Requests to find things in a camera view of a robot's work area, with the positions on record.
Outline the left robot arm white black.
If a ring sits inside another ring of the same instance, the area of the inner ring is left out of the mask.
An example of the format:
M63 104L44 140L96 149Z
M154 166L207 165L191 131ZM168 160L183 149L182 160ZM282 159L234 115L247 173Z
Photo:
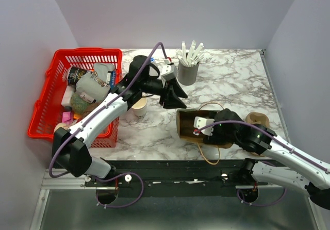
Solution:
M185 109L182 101L187 94L177 81L178 69L171 63L159 70L150 58L133 58L128 73L109 92L106 98L86 117L68 129L58 128L54 133L52 160L75 177L95 176L103 186L114 181L112 167L106 161L90 155L89 148L98 135L113 120L127 112L144 93L160 97L164 109Z

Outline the green paper bag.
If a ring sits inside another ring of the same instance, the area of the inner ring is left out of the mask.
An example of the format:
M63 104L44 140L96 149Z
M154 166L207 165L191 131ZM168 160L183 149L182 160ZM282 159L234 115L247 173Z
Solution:
M194 127L193 127L194 118L201 111L205 111L205 113L202 113L203 117L208 116L208 112L210 110L202 110L202 108L207 106L207 105L211 105L211 104L218 105L222 108L222 110L224 110L224 107L218 102L208 102L208 103L205 103L205 104L201 105L200 107L194 108L194 109L179 109L176 112L176 129L177 129L177 134L178 134L180 139L182 139L186 142L196 144L198 149L199 149L199 152L200 152L201 156L203 157L203 159L208 164L210 164L212 166L215 166L219 163L219 161L221 159L220 149L229 149L234 144L233 143L226 143L226 144L223 144L223 145L207 144L208 146L214 147L218 150L218 159L217 159L217 161L212 162L211 160L209 160L205 157L205 155L202 151L201 145L205 145L205 143L203 142L203 138L202 137L197 137L192 133L193 130L194 130Z

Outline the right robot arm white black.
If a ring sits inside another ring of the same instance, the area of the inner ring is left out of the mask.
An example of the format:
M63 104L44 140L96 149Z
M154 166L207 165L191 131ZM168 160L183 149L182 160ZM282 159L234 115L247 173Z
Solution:
M247 152L272 158L283 164L272 167L260 161L247 160L237 172L238 181L272 183L295 189L313 203L329 209L329 163L323 162L293 146L273 130L243 121L235 112L224 109L207 117L195 117L196 133L202 133L207 144L234 143Z

